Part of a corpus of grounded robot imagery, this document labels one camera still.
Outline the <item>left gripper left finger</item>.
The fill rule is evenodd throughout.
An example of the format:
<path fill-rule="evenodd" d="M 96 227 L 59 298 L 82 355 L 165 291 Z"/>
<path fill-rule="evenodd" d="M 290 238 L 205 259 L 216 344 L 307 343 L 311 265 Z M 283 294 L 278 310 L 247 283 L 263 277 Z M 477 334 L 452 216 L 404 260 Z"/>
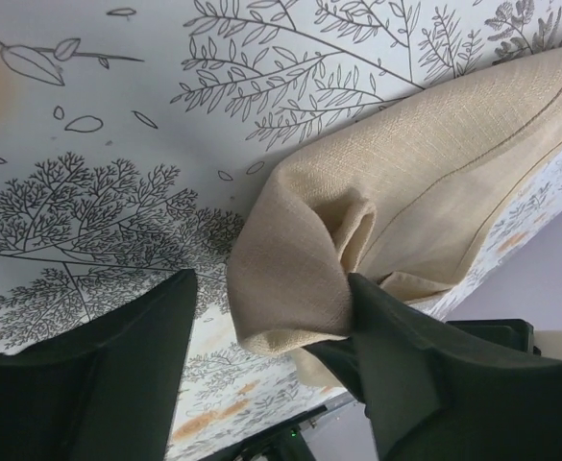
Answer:
<path fill-rule="evenodd" d="M 198 282 L 182 270 L 139 298 L 0 354 L 0 460 L 161 460 Z"/>

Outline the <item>beige cloth napkin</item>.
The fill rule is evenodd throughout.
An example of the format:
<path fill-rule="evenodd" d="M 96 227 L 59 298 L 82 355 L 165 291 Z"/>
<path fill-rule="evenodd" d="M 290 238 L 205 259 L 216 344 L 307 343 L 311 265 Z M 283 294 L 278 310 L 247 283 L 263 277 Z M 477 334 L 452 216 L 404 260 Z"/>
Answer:
<path fill-rule="evenodd" d="M 442 318 L 562 211 L 562 48 L 463 76 L 309 144 L 271 173 L 227 272 L 238 343 L 348 336 L 359 273 Z"/>

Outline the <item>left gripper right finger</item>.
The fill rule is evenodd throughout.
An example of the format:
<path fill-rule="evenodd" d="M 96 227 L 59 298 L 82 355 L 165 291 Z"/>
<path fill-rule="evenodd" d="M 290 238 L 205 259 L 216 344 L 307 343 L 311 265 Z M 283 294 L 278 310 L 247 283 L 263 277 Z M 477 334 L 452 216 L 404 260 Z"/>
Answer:
<path fill-rule="evenodd" d="M 562 460 L 562 360 L 475 341 L 349 277 L 351 338 L 382 460 Z"/>

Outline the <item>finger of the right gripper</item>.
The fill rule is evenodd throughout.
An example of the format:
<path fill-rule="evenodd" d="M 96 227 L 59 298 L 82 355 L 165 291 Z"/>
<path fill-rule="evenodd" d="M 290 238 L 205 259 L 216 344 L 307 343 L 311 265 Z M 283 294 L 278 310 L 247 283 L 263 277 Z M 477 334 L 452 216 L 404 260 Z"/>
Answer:
<path fill-rule="evenodd" d="M 475 341 L 487 342 L 516 352 L 538 354 L 534 345 L 533 325 L 520 319 L 449 321 L 444 339 L 437 346 L 445 351 L 466 349 Z M 306 347 L 306 351 L 323 363 L 324 370 L 340 381 L 355 399 L 364 399 L 359 361 L 351 338 L 322 341 Z"/>

